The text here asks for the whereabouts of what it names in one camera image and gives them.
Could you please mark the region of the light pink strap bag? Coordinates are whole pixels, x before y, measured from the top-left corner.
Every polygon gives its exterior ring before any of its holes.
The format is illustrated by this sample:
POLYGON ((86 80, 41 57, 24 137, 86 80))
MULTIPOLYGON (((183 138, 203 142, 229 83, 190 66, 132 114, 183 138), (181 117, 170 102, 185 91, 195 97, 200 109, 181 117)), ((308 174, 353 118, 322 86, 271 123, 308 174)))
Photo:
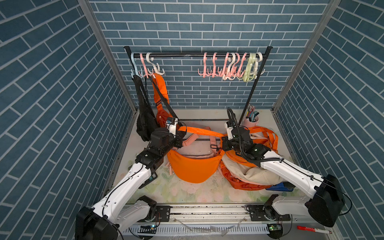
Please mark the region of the light pink strap bag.
MULTIPOLYGON (((217 145, 220 145, 220 141, 218 140, 218 138, 216 139, 217 140, 217 145)), ((193 156, 201 156, 201 155, 206 155, 206 154, 210 154, 211 151, 210 151, 210 138, 208 136, 200 136, 192 145, 188 146, 188 147, 182 147, 180 149, 176 149, 178 153, 182 154, 182 155, 186 155, 188 157, 193 157, 193 156)), ((167 167, 169 169, 169 174, 170 175, 176 175, 173 170, 172 170, 172 167, 169 163, 169 160, 168 160, 168 163, 167 163, 167 167)))

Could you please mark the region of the beige bag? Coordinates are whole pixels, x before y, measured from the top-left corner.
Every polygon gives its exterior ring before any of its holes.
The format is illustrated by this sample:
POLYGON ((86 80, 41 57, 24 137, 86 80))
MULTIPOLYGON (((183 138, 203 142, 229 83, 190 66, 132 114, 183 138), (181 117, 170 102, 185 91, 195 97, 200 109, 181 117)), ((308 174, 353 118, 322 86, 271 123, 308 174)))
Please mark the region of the beige bag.
POLYGON ((285 180, 277 174, 263 168, 247 167, 239 164, 231 160, 227 155, 222 157, 222 161, 232 177, 248 184, 273 186, 285 180))

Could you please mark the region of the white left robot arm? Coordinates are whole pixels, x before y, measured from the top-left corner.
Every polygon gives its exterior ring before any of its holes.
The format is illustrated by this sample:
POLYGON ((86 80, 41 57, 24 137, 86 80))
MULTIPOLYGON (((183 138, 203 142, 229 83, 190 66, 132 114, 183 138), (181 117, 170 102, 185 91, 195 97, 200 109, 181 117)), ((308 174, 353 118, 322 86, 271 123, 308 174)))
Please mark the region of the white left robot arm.
POLYGON ((139 153, 127 175, 92 207, 82 207, 76 216, 76 240, 116 240, 138 221, 152 219, 157 203, 143 196, 129 208, 128 200, 142 186, 155 179, 156 170, 173 148, 181 148, 186 130, 158 128, 147 148, 139 153))

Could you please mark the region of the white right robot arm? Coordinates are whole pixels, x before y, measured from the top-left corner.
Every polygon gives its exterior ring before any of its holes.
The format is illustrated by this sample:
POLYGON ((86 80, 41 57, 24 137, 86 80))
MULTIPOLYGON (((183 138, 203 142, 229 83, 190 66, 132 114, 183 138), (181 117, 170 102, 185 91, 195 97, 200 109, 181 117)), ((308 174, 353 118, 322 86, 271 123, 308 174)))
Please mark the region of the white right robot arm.
POLYGON ((228 135, 222 138, 226 154, 222 160, 225 166, 232 165, 230 173, 244 183, 266 187, 278 179, 285 180, 305 193, 300 198, 272 195, 264 206, 266 217, 274 220, 278 215, 310 216, 325 227, 333 227, 348 198, 339 180, 305 170, 271 148, 255 143, 250 130, 238 124, 232 109, 228 108, 227 114, 228 135))

